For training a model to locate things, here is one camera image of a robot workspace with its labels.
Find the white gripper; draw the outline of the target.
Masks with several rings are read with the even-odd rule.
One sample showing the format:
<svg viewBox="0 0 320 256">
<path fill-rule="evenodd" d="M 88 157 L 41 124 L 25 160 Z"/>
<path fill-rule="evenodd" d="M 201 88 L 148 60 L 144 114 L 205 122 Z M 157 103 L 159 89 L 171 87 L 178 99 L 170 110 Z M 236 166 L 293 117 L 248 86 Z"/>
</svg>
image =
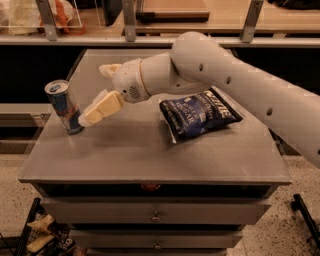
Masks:
<svg viewBox="0 0 320 256">
<path fill-rule="evenodd" d="M 148 100 L 150 94 L 147 92 L 141 78 L 141 63 L 142 60 L 138 58 L 122 65 L 101 65 L 99 67 L 100 73 L 104 77 L 112 79 L 114 88 L 117 91 L 101 91 L 79 116 L 78 123 L 84 127 L 92 126 L 120 111 L 124 105 L 124 100 L 129 103 Z"/>
</svg>

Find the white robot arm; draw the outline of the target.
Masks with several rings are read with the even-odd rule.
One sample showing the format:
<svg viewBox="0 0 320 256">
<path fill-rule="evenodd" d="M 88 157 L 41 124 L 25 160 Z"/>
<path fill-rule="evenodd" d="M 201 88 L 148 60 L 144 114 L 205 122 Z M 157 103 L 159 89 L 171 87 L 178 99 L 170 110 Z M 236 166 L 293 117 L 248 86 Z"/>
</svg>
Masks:
<svg viewBox="0 0 320 256">
<path fill-rule="evenodd" d="M 99 67 L 114 90 L 104 90 L 79 117 L 92 126 L 157 94 L 199 93 L 216 86 L 292 148 L 320 167 L 320 96 L 251 66 L 198 33 L 178 36 L 170 51 Z"/>
</svg>

